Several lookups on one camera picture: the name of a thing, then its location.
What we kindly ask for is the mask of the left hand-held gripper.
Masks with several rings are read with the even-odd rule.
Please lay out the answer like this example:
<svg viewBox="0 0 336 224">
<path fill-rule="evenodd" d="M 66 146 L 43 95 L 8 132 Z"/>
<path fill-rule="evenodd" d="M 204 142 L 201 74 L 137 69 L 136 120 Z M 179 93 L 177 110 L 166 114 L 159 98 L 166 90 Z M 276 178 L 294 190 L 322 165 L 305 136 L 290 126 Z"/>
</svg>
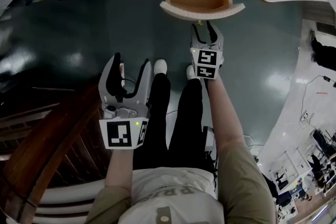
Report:
<svg viewBox="0 0 336 224">
<path fill-rule="evenodd" d="M 98 89 L 102 101 L 103 119 L 99 121 L 104 146 L 110 150 L 134 150 L 143 145 L 148 129 L 148 94 L 152 64 L 145 59 L 130 99 L 122 99 L 127 91 L 122 87 L 121 56 L 117 52 L 105 65 Z"/>
</svg>

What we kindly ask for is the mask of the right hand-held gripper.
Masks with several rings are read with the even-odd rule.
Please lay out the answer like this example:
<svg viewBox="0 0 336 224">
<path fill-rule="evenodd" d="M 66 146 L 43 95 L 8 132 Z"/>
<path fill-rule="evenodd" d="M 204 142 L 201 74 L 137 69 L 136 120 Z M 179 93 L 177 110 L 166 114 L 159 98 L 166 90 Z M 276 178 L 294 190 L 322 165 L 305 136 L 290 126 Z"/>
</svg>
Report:
<svg viewBox="0 0 336 224">
<path fill-rule="evenodd" d="M 223 49 L 224 37 L 216 25 L 206 21 L 211 39 L 211 46 L 201 41 L 195 24 L 191 25 L 191 56 L 196 77 L 215 80 L 220 67 L 224 62 Z"/>
</svg>

